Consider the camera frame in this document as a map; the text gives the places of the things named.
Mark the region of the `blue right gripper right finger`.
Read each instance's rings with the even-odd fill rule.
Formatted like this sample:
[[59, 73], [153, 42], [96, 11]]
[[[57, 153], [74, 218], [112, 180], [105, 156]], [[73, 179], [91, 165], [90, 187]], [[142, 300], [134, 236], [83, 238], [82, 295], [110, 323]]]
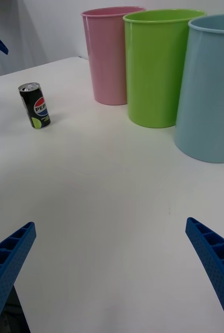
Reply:
[[192, 217], [187, 219], [186, 234], [224, 311], [224, 238]]

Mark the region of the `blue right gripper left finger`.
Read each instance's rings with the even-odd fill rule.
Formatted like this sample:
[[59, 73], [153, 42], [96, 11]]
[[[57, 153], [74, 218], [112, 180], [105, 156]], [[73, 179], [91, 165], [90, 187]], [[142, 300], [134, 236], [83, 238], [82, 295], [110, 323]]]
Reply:
[[35, 238], [35, 224], [28, 222], [0, 243], [0, 315]]

